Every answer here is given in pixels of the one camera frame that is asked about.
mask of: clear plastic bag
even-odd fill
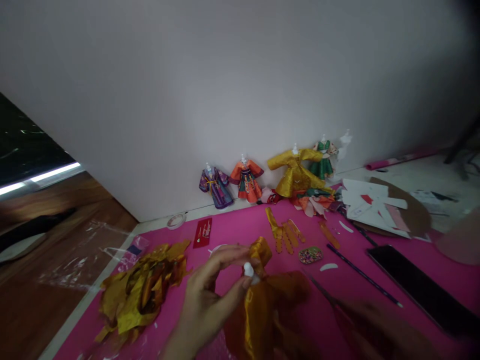
[[[112,260],[118,263],[114,270],[126,271],[150,245],[147,239],[139,235],[129,243],[126,241],[129,236],[129,232],[106,223],[89,222],[77,234],[62,241],[60,250],[63,251],[55,252],[60,255],[51,259],[48,268],[38,276],[38,282],[69,289],[98,291],[94,284]]]

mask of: pink mat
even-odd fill
[[[346,231],[339,224],[339,220],[347,224],[347,221],[340,214],[326,214],[327,225],[341,244],[340,252],[397,298],[403,304],[403,309],[390,302],[327,249],[327,240],[320,231],[317,217],[309,218],[305,216],[302,211],[295,210],[285,200],[271,206],[273,215],[278,224],[287,219],[293,219],[305,235],[306,244],[300,244],[299,248],[295,249],[294,255],[289,255],[285,249],[281,254],[277,254],[272,231],[265,214],[265,207],[266,205],[253,206],[214,216],[209,246],[198,249],[192,249],[192,246],[190,246],[186,251],[187,268],[197,268],[200,264],[206,262],[209,258],[207,249],[213,249],[221,244],[240,243],[249,245],[259,236],[263,236],[267,239],[273,252],[273,257],[266,267],[269,274],[300,270],[303,267],[333,296],[379,303],[419,329],[435,344],[445,358],[453,359],[457,357],[456,354],[460,345],[436,327],[427,315],[367,257],[365,250],[371,246],[370,243],[356,230],[354,230],[354,233]],[[142,236],[151,241],[150,248],[165,242],[175,243],[183,239],[193,240],[198,221],[187,221],[173,231],[163,228],[147,232]],[[432,231],[429,235],[432,240],[435,240],[441,234]],[[477,291],[480,289],[479,266],[456,263],[438,252],[431,243],[424,241],[384,237],[373,233],[370,236],[379,245],[393,245],[464,306],[477,315],[480,314],[478,308],[480,293]],[[323,260],[311,265],[302,265],[298,259],[298,251],[310,246],[321,248]],[[320,267],[327,263],[336,263],[338,269],[320,273]],[[217,293],[223,295],[240,274],[241,269],[239,267],[231,267],[222,271],[216,283]],[[166,301],[155,323],[148,327],[134,344],[124,347],[118,359],[156,359],[179,317],[186,285],[187,281],[185,279],[180,287],[174,287],[168,291]],[[100,295],[97,295],[56,354],[55,359],[77,359],[81,354],[84,355],[84,359],[87,359],[91,352],[102,350],[97,345],[93,345],[95,336],[103,326],[99,317],[99,303]],[[324,359],[352,358],[336,325],[329,303],[315,288],[312,289],[312,296],[308,302],[299,306],[294,311],[294,315],[299,319],[302,334],[318,345]]]

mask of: gold dress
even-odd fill
[[[276,192],[285,198],[294,196],[295,191],[307,189],[322,189],[334,194],[334,190],[325,187],[325,181],[320,180],[302,165],[304,160],[311,160],[317,163],[322,160],[322,157],[323,154],[320,151],[300,149],[298,150],[298,155],[294,155],[292,150],[287,150],[268,160],[267,164],[270,170],[275,170],[282,166],[288,167],[275,189]]]
[[[260,260],[254,270],[261,281],[250,286],[223,327],[228,351],[237,360],[318,360],[316,347],[281,323],[310,295],[307,278],[300,271],[267,275],[272,251],[263,237],[250,246],[250,257]]]

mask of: smartphone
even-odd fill
[[[366,252],[444,331],[454,337],[480,333],[478,317],[391,245]]]

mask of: hand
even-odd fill
[[[249,253],[247,246],[224,245],[193,272],[186,286],[180,319],[162,351],[163,360],[193,359],[204,345],[215,338],[244,299],[252,278],[242,276],[223,297],[215,293],[215,281],[220,270],[230,265],[258,264],[259,260],[250,259]]]
[[[368,360],[440,360],[430,341],[407,322],[396,319],[370,303],[342,301],[342,308],[355,317],[364,330],[353,333],[353,339]]]

